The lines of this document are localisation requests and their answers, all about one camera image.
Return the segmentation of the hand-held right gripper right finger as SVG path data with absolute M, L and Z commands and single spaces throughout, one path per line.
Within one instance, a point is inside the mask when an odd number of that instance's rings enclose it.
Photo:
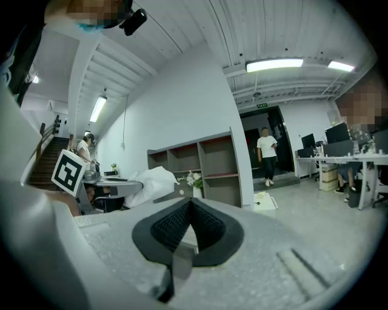
M 241 224 L 244 240 L 222 265 L 192 270 L 176 309 L 331 309 L 353 286 L 355 273 L 281 221 L 208 203 Z

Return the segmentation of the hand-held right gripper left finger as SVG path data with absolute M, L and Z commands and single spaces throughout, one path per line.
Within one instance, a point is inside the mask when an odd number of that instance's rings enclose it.
M 194 235 L 179 228 L 173 205 L 185 199 L 77 217 L 76 223 L 97 256 L 117 277 L 153 299 L 193 300 Z

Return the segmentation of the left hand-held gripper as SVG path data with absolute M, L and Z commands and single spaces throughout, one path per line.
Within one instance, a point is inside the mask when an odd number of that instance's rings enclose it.
M 110 198 L 95 199 L 94 206 L 89 201 L 85 185 L 96 185 L 99 172 L 86 170 L 87 163 L 71 151 L 62 150 L 56 162 L 51 181 L 60 189 L 71 195 L 81 214 L 96 214 L 97 209 L 103 212 L 120 211 L 125 197 L 139 193 L 143 184 L 137 181 L 102 180 L 99 187 L 110 188 Z

